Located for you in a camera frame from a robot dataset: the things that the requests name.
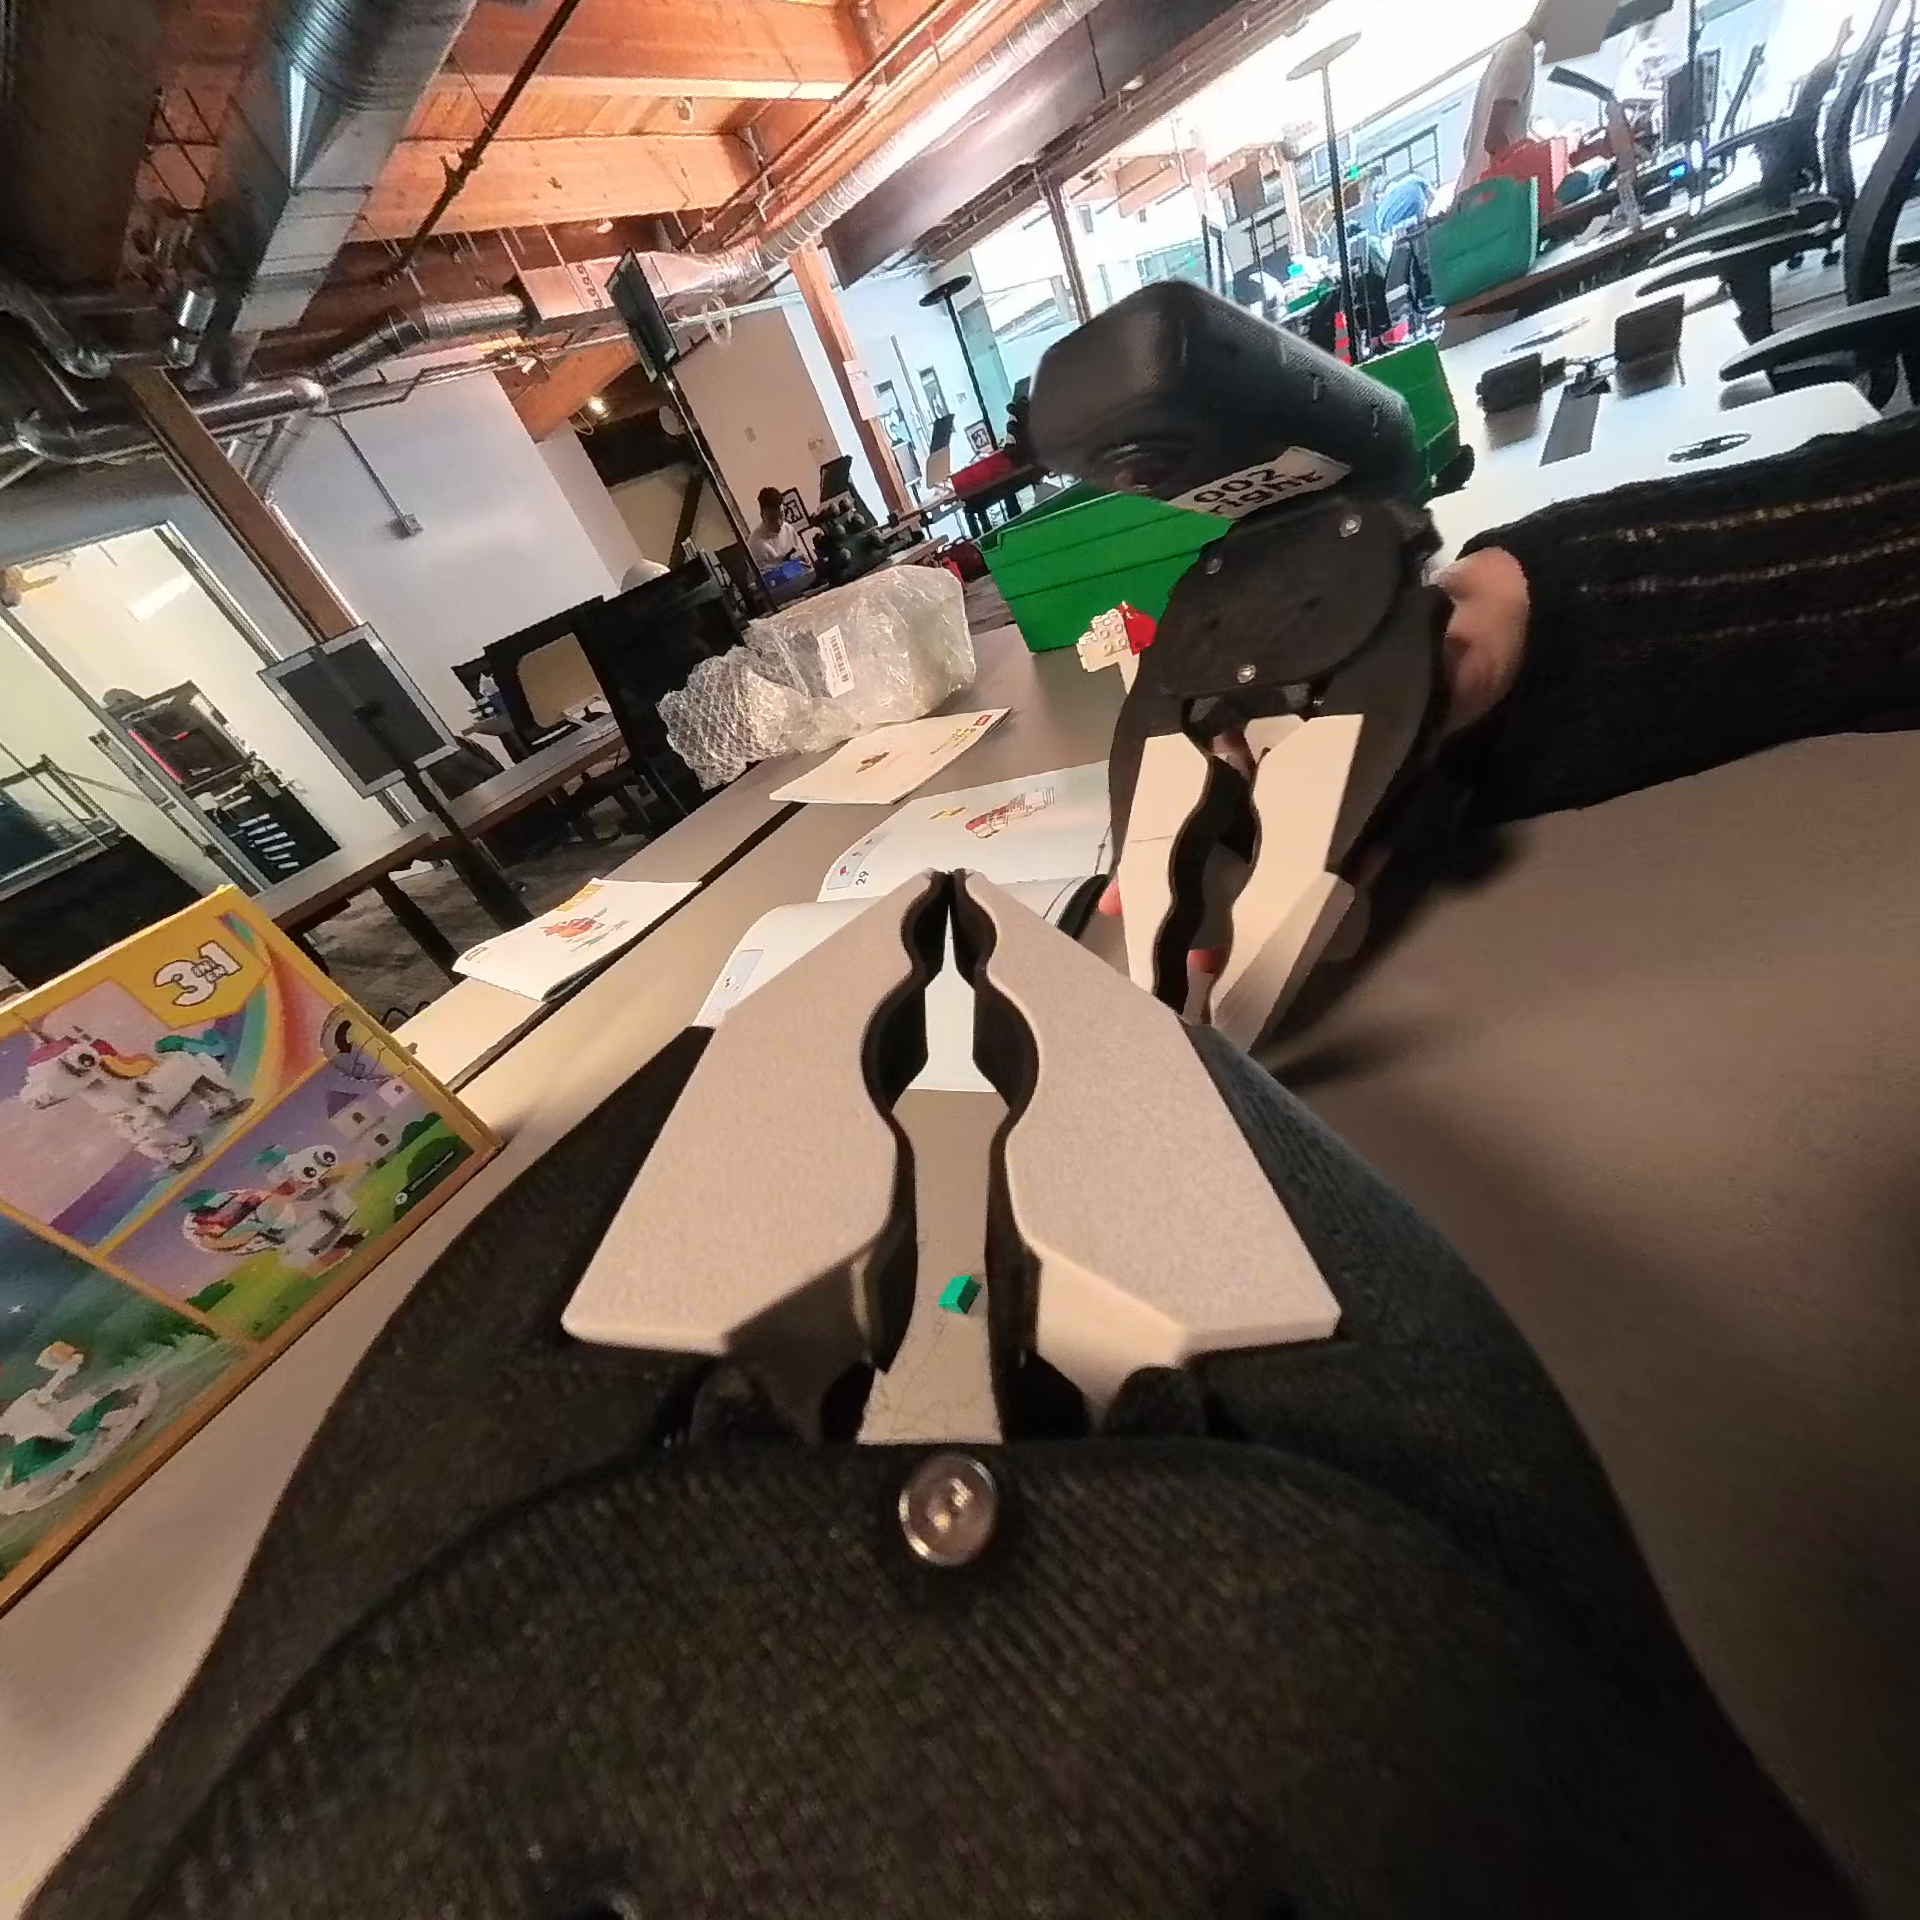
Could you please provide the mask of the dark wooden desk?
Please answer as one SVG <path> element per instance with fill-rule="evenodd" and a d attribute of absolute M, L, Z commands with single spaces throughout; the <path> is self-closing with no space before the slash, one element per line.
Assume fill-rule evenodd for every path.
<path fill-rule="evenodd" d="M 446 861 L 493 927 L 523 924 L 531 914 L 510 877 L 486 854 L 481 835 L 621 756 L 621 732 L 607 714 L 597 718 L 446 801 L 426 818 L 394 826 L 373 840 L 373 846 L 325 854 L 315 865 L 278 879 L 255 903 L 283 934 L 301 940 L 310 927 L 332 919 L 351 899 L 374 895 L 415 947 L 450 978 L 453 945 L 412 898 L 401 895 L 397 874 L 418 861 Z"/>

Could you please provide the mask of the green plastic bin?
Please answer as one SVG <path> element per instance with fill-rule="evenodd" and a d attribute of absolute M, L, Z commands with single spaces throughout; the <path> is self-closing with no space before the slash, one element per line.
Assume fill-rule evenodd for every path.
<path fill-rule="evenodd" d="M 1460 409 L 1434 340 L 1379 350 L 1360 366 L 1376 393 L 1392 393 L 1410 416 L 1410 441 L 1423 474 L 1423 495 L 1460 494 L 1473 474 L 1473 445 L 1460 435 Z"/>
<path fill-rule="evenodd" d="M 1027 652 L 1071 650 L 1092 617 L 1159 617 L 1225 522 L 1134 494 L 1074 484 L 978 537 L 981 560 Z"/>

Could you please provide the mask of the black hanging monitor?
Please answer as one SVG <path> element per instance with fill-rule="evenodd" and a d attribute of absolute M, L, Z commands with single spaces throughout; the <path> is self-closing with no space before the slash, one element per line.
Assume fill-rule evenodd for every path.
<path fill-rule="evenodd" d="M 621 319 L 648 379 L 655 380 L 670 372 L 680 359 L 680 345 L 636 253 L 615 257 L 607 275 L 607 303 Z"/>

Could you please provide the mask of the bubble wrap sheet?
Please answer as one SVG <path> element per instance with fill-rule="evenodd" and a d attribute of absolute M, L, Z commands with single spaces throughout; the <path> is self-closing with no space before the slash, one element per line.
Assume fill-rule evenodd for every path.
<path fill-rule="evenodd" d="M 771 675 L 744 648 L 707 659 L 687 683 L 659 699 L 673 756 L 714 793 L 764 759 L 796 750 L 813 721 L 813 694 Z"/>

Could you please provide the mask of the open instruction booklet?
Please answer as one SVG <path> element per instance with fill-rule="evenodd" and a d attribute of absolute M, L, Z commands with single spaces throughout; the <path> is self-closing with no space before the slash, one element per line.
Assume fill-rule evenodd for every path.
<path fill-rule="evenodd" d="M 742 934 L 691 1024 L 719 1027 L 756 987 L 925 868 L 974 871 L 1079 937 L 1106 879 L 1109 846 L 1100 759 L 910 798 L 830 865 L 813 903 L 778 906 Z"/>

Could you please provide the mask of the colourful lego box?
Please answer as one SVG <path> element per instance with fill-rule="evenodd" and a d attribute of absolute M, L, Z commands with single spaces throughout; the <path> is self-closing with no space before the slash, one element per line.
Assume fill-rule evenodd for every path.
<path fill-rule="evenodd" d="M 223 885 L 3 1007 L 3 1605 L 496 1134 Z"/>

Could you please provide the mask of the person's right hand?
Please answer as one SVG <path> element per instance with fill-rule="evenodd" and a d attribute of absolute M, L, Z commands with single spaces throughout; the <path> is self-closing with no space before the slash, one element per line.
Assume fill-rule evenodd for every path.
<path fill-rule="evenodd" d="M 1444 636 L 1448 665 L 1448 728 L 1480 724 L 1515 683 L 1531 626 L 1519 557 L 1482 547 L 1453 557 L 1438 578 L 1448 599 Z"/>

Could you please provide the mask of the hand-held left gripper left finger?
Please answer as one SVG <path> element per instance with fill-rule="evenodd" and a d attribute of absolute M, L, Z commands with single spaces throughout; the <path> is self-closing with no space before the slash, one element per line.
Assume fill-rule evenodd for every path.
<path fill-rule="evenodd" d="M 753 966 L 566 1301 L 568 1336 L 728 1363 L 782 1412 L 862 1408 L 914 1311 L 894 1111 L 927 1063 L 950 903 L 925 871 Z"/>

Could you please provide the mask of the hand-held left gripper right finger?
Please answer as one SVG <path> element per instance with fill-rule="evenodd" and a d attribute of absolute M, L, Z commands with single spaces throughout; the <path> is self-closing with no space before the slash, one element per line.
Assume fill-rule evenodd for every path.
<path fill-rule="evenodd" d="M 998 884 L 953 879 L 999 1418 L 1100 1418 L 1141 1371 L 1322 1343 L 1339 1305 L 1194 1029 Z"/>

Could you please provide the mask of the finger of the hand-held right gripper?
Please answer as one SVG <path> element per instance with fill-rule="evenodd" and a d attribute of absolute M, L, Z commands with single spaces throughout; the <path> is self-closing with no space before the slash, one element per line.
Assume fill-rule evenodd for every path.
<path fill-rule="evenodd" d="M 1259 1050 L 1322 959 L 1355 892 L 1336 874 L 1336 822 L 1362 739 L 1355 714 L 1273 718 L 1253 750 L 1253 863 L 1225 903 L 1211 1027 Z"/>
<path fill-rule="evenodd" d="M 1190 954 L 1212 919 L 1233 807 L 1235 771 L 1221 756 L 1187 734 L 1142 739 L 1117 846 L 1124 962 L 1170 1011 L 1190 1001 Z"/>

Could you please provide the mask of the large silver spiral duct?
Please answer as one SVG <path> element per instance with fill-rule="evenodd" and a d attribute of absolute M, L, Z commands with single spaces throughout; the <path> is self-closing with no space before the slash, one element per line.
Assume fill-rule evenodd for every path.
<path fill-rule="evenodd" d="M 238 380 L 308 312 L 474 3 L 269 3 L 192 225 L 195 369 Z"/>

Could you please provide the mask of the black desk partition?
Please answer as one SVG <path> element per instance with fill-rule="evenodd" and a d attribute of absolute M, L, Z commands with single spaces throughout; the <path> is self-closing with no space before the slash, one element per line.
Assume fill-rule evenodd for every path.
<path fill-rule="evenodd" d="M 659 703 L 742 640 L 749 612 L 718 557 L 694 553 L 634 588 L 489 641 L 478 672 L 523 748 L 541 750 L 607 718 L 641 793 L 680 822 L 707 791 L 670 743 Z"/>

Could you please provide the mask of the clear plastic wrapped package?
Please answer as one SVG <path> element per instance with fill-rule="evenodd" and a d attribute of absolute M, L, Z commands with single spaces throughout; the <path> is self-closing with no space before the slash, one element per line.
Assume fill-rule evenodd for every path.
<path fill-rule="evenodd" d="M 749 753 L 821 753 L 934 714 L 974 680 L 960 581 L 942 567 L 876 568 L 753 619 L 744 631 Z"/>

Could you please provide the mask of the closed instruction booklet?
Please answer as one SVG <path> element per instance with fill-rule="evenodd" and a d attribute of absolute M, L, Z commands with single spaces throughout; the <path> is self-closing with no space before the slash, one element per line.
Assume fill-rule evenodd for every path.
<path fill-rule="evenodd" d="M 554 1001 L 699 892 L 694 879 L 589 879 L 541 916 L 453 955 L 453 978 Z"/>
<path fill-rule="evenodd" d="M 946 771 L 1009 718 L 1006 706 L 927 714 L 847 739 L 814 767 L 771 793 L 778 805 L 879 807 L 897 805 Z"/>

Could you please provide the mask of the grey framed screen on stand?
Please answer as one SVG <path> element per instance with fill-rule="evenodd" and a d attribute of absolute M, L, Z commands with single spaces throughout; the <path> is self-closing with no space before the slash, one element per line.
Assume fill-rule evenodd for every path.
<path fill-rule="evenodd" d="M 453 801 L 430 777 L 456 753 L 456 738 L 369 626 L 275 659 L 258 678 L 362 798 L 393 787 L 412 797 L 418 826 L 446 853 L 496 927 L 530 919 L 502 863 L 456 822 Z"/>

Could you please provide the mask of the green storage tote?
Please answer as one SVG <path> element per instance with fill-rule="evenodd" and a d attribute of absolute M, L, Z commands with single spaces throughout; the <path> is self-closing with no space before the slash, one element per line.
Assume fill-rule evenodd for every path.
<path fill-rule="evenodd" d="M 1438 309 L 1526 275 L 1539 253 L 1539 183 L 1489 174 L 1425 229 L 1425 277 Z"/>

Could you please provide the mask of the person's right forearm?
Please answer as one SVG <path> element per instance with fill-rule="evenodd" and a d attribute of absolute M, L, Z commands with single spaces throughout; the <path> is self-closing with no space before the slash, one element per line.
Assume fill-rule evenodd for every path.
<path fill-rule="evenodd" d="M 1580 495 L 1469 542 L 1519 557 L 1525 659 L 1444 762 L 1473 826 L 1594 807 L 1797 739 L 1916 728 L 1916 416 Z"/>

